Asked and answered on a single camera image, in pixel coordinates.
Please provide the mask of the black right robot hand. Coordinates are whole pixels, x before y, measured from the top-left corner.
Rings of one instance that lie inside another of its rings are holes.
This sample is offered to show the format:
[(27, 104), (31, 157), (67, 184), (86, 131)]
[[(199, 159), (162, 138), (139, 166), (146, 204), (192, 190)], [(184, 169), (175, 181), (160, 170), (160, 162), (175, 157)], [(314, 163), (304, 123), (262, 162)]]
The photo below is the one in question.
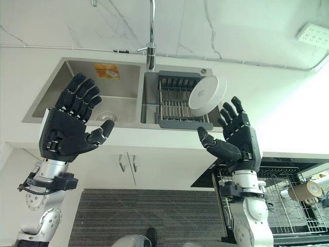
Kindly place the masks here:
[(262, 157), (255, 129), (250, 125), (241, 101), (234, 96), (231, 102), (223, 104), (217, 120), (223, 128), (225, 140), (215, 139), (205, 128), (198, 127), (199, 140), (210, 154), (226, 164), (228, 172), (258, 172)]

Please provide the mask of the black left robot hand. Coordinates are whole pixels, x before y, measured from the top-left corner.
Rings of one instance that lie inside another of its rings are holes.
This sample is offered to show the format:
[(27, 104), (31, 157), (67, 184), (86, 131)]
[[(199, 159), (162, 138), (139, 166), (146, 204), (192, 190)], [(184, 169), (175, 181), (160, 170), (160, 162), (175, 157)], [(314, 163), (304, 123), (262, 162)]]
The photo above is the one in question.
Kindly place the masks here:
[(39, 140), (41, 157), (71, 163), (106, 141), (115, 125), (112, 120), (90, 133), (85, 131), (93, 109), (102, 101), (99, 93), (94, 80), (83, 73), (71, 79), (45, 120)]

